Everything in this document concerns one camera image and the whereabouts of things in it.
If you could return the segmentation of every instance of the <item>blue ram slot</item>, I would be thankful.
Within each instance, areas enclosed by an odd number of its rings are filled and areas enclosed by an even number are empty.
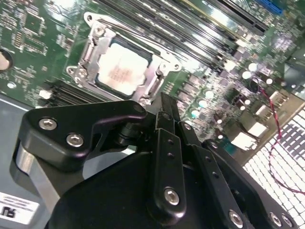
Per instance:
[[[257,3],[261,4],[266,10],[269,12],[276,14],[276,15],[281,15],[283,13],[283,10],[276,5],[274,5],[272,2],[268,0],[255,0]]]

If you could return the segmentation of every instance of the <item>sticker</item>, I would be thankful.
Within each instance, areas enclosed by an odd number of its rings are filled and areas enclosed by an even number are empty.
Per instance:
[[[0,218],[30,224],[39,204],[0,192]]]

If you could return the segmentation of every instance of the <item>red wire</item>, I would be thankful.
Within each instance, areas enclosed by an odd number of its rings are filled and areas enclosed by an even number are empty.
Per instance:
[[[294,193],[301,193],[301,194],[305,195],[305,192],[302,192],[302,191],[300,191],[300,190],[296,190],[296,189],[290,188],[290,187],[288,187],[287,185],[283,184],[281,181],[279,181],[279,180],[275,177],[275,175],[274,175],[273,172],[271,171],[271,167],[272,167],[272,165],[271,165],[271,160],[272,160],[272,158],[274,158],[273,155],[272,155],[272,151],[275,149],[275,146],[276,146],[277,144],[280,143],[280,140],[282,139],[282,132],[281,132],[280,124],[279,124],[279,122],[278,122],[277,113],[275,112],[275,106],[274,106],[272,100],[269,98],[269,96],[267,95],[266,91],[265,91],[263,88],[261,88],[261,92],[262,92],[263,95],[269,100],[269,104],[270,104],[270,107],[271,107],[271,110],[272,110],[272,113],[273,113],[273,117],[274,117],[274,119],[275,119],[275,123],[276,123],[276,126],[277,126],[277,132],[278,132],[278,136],[277,136],[277,138],[276,138],[276,141],[275,141],[275,143],[271,146],[271,149],[269,150],[269,160],[268,160],[268,164],[269,164],[269,173],[270,173],[271,177],[275,180],[275,182],[276,182],[277,184],[279,184],[281,187],[286,188],[287,190],[289,190],[289,191],[291,191],[291,192],[294,192]]]

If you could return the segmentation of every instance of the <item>metal grille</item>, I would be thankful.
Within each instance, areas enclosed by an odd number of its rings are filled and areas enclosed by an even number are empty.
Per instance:
[[[272,152],[272,171],[288,187],[305,192],[305,109],[283,127],[282,136],[281,143]],[[295,194],[279,186],[269,173],[269,150],[276,138],[277,135],[244,169],[289,212],[300,229],[305,229],[305,195]]]

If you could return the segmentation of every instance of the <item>screw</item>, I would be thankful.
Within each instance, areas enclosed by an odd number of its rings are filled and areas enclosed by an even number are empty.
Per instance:
[[[141,107],[139,104],[134,105],[133,108],[138,112],[141,112],[141,113],[144,112],[144,108]]]
[[[188,130],[191,130],[191,126],[188,125],[187,123],[184,123],[184,127],[185,127],[186,129],[188,129]]]
[[[235,211],[230,210],[229,217],[232,223],[235,224],[235,226],[237,226],[238,228],[243,228],[244,223],[242,221],[242,218],[240,218],[240,216]]]
[[[178,205],[179,203],[179,196],[178,194],[171,188],[167,188],[164,191],[164,197],[171,205]]]
[[[68,74],[73,74],[74,73],[74,69],[73,68],[68,68],[67,72],[68,72]]]
[[[72,147],[80,147],[84,144],[84,140],[80,135],[72,134],[67,136],[67,143]]]
[[[217,149],[217,145],[216,145],[215,142],[211,142],[211,145],[212,145],[213,148]]]
[[[81,68],[80,70],[79,70],[79,72],[78,72],[78,76],[80,77],[80,78],[86,78],[86,76],[87,76],[88,74],[87,74],[87,71],[85,70],[85,69],[83,69],[83,68]]]
[[[270,217],[271,217],[273,223],[275,223],[279,227],[282,226],[280,219],[274,213],[270,212]]]
[[[293,224],[290,221],[290,219],[286,215],[284,215],[284,214],[282,214],[282,218],[285,221],[285,223],[288,224],[288,226],[290,226],[292,228]]]
[[[166,113],[166,112],[163,112],[162,115],[163,115],[163,117],[166,118],[167,120],[170,120],[170,119],[171,119],[170,115],[169,115],[168,113]]]
[[[50,118],[43,118],[39,121],[39,127],[44,130],[54,130],[57,127],[57,123]]]
[[[105,30],[103,27],[96,27],[94,32],[95,32],[95,35],[100,37],[104,34]]]

